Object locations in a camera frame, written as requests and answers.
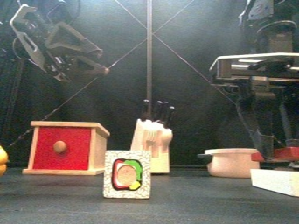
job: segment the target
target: white pot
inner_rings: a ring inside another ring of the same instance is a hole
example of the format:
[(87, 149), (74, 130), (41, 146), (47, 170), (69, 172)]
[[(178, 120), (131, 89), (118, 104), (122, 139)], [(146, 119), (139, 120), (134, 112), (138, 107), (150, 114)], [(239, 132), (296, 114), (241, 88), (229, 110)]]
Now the white pot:
[(209, 163), (210, 175), (226, 178), (250, 178), (250, 169), (260, 169), (260, 162), (251, 161), (257, 149), (233, 148), (206, 150), (213, 155)]

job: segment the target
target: black surface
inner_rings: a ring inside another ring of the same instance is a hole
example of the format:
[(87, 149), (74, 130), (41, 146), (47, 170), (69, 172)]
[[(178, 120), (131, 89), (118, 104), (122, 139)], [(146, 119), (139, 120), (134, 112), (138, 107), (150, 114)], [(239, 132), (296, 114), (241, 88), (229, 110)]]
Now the black surface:
[(0, 177), (2, 223), (298, 223), (299, 199), (198, 169), (153, 176), (150, 199), (106, 199), (98, 176)]

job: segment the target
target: yellow object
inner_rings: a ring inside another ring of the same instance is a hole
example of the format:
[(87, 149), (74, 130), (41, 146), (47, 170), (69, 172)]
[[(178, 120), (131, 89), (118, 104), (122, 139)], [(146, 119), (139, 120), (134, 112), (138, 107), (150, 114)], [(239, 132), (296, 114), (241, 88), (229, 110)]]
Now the yellow object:
[(139, 183), (139, 181), (137, 181), (137, 182), (130, 186), (130, 189), (131, 189), (131, 190), (135, 190), (139, 186), (141, 186), (141, 183)]
[(6, 149), (0, 145), (0, 176), (6, 174), (6, 163), (9, 162), (9, 156), (6, 153)]

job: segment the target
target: drawer knob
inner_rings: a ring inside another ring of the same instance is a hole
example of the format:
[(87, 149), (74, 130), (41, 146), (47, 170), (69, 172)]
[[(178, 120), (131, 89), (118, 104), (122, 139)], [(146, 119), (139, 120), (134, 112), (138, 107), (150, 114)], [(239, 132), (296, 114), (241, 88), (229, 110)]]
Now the drawer knob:
[(67, 144), (63, 141), (58, 141), (53, 148), (59, 154), (62, 154), (69, 149)]

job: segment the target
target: metal pole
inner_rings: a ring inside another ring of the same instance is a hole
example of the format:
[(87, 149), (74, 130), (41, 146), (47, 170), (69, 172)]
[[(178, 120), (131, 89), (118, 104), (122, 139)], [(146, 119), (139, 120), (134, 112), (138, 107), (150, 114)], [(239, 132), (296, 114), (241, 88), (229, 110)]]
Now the metal pole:
[(147, 87), (146, 87), (146, 98), (150, 101), (149, 105), (149, 115), (153, 114), (153, 43), (154, 43), (154, 29), (153, 29), (153, 19), (154, 19), (154, 3), (153, 0), (147, 0)]

